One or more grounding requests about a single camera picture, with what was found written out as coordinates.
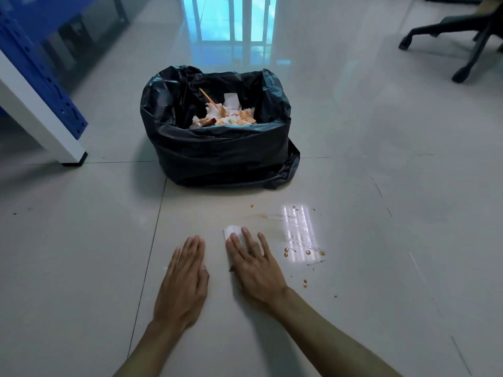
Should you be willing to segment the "pile of stained tissue waste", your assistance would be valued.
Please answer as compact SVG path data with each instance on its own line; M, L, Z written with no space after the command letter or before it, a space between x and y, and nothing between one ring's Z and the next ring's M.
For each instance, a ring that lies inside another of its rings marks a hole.
M223 103L208 101L206 115L202 118L193 116L190 129L210 126L249 126L258 122L254 118L255 108L242 108L236 93L225 93Z

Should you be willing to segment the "white tissue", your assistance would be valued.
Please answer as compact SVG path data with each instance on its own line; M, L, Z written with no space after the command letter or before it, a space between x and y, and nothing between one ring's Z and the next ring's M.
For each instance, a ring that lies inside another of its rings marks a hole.
M247 244L245 241L245 238L242 234L242 227L240 226L228 226L225 229L223 229L223 236L224 236L224 243L231 237L231 234L234 233L238 237L242 247L244 247L245 251L247 251ZM227 252L226 250L226 255L228 258L229 262L229 272L234 272L234 263L231 255Z

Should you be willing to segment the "black trash bag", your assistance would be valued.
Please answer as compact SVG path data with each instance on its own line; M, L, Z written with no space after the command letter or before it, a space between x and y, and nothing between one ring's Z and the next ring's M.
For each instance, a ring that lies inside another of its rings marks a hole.
M196 127L212 103L236 94L255 123L218 121ZM268 69L247 73L203 73L193 66L171 66L153 76L142 92L141 118L168 179L196 188L275 190L290 182L300 151L289 138L291 104Z

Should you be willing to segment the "person's right forearm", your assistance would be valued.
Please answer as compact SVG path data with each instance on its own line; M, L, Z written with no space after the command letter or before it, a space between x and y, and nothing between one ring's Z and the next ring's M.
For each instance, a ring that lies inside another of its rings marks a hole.
M275 293L267 308L322 377L402 377L290 287Z

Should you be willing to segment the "person's right hand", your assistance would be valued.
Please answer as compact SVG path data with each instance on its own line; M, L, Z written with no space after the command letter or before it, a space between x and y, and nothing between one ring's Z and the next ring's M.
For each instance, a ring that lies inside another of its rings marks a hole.
M251 304L270 311L288 286L265 236L258 233L256 241L261 247L261 261L244 261L240 253L243 247L234 233L226 241L225 248L233 259L234 273L245 298Z

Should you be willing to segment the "white table leg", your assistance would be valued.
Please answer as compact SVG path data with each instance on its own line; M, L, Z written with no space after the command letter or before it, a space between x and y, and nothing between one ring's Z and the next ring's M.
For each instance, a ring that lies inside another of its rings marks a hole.
M88 154L0 50L0 107L59 163L80 167Z

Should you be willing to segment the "black office chair base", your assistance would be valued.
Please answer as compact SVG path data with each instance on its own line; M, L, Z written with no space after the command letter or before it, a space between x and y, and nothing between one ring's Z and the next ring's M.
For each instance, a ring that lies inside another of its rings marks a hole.
M412 29L399 43L399 50L405 51L414 36L429 35L437 37L443 33L475 31L475 45L468 62L453 76L454 83L463 83L470 75L489 38L497 36L503 40L503 0L482 0L473 14L447 16L437 24Z

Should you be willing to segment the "blue perforated metal frame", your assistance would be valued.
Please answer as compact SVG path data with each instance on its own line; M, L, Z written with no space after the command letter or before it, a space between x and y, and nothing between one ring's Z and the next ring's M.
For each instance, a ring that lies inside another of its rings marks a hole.
M88 123L39 57L36 45L93 1L0 0L0 51L77 140Z

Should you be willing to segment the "person's left forearm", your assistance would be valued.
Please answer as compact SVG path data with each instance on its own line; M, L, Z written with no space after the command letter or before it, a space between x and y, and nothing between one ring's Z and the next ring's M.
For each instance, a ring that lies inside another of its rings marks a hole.
M136 348L112 377L159 377L184 332L180 323L152 320Z

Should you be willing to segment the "person's left hand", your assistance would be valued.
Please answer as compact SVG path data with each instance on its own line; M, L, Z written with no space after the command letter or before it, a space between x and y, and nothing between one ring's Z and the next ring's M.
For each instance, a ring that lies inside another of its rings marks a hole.
M165 275L160 285L153 319L180 323L188 329L198 320L206 300L200 298L200 268L204 260L205 241L199 237L197 258L189 272L186 272L186 241L180 249L172 275L169 280Z

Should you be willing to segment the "orange liquid spill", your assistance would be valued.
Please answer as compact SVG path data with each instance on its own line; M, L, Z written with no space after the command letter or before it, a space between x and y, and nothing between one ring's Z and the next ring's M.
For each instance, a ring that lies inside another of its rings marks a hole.
M245 203L243 207L242 226L248 228L262 255L265 251L258 234L265 238L269 253L288 285L299 293L315 285L319 268L327 260L327 250L314 228L318 210L297 198L277 203Z

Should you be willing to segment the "wooden stick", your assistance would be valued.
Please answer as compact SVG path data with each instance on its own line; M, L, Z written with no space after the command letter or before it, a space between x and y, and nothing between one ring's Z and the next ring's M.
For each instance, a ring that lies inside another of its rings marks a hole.
M211 97L202 89L199 88L199 91L205 96L205 98L218 110L217 104L211 99Z

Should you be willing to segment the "glass door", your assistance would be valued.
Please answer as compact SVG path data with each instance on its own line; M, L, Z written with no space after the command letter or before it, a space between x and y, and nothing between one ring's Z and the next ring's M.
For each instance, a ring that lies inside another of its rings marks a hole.
M278 0L181 1L191 43L273 42Z

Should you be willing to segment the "dark desk leg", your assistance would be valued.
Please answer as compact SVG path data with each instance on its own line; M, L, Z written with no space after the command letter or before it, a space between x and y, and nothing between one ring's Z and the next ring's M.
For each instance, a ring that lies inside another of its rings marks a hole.
M125 8L124 8L122 0L113 0L113 2L114 2L114 5L115 5L115 8L116 8L116 12L117 12L119 20L122 23L128 24L129 23L129 19L128 19L127 13L125 11Z

